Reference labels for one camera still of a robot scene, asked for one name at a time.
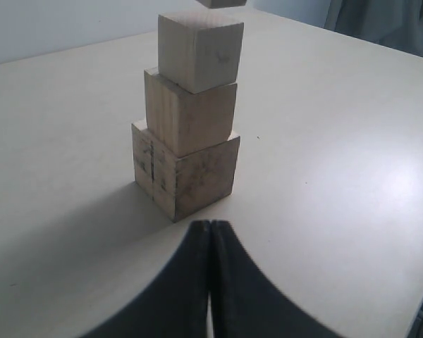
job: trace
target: table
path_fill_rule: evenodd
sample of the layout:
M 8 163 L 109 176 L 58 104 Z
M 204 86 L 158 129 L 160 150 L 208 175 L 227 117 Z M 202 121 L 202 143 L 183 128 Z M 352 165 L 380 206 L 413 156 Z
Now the table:
M 423 58 L 252 9 L 233 194 L 176 225 L 133 183 L 155 32 L 0 65 L 0 337 L 74 337 L 128 303 L 192 219 L 227 219 L 291 300 L 403 337 L 423 297 Z

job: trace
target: wooden cube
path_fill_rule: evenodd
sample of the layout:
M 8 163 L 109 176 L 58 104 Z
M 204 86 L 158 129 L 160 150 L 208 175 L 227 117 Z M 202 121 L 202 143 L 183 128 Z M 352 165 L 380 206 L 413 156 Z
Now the wooden cube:
M 193 94 L 235 82 L 243 28 L 209 10 L 160 15 L 160 74 Z
M 178 158 L 147 129 L 132 124 L 135 180 L 174 222 L 232 192 L 240 137 Z
M 177 157 L 227 141 L 232 132 L 237 84 L 191 94 L 158 73 L 145 71 L 149 130 Z
M 197 0 L 208 8 L 225 8 L 244 6 L 247 0 Z

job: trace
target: stacked wooden blocks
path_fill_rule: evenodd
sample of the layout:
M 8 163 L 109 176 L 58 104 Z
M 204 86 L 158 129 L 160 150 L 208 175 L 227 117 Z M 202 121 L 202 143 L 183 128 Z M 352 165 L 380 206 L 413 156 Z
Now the stacked wooden blocks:
M 176 222 L 232 192 L 243 23 L 213 10 L 172 13 L 159 16 L 158 34 L 159 67 L 145 71 L 146 119 L 132 125 L 135 180 Z

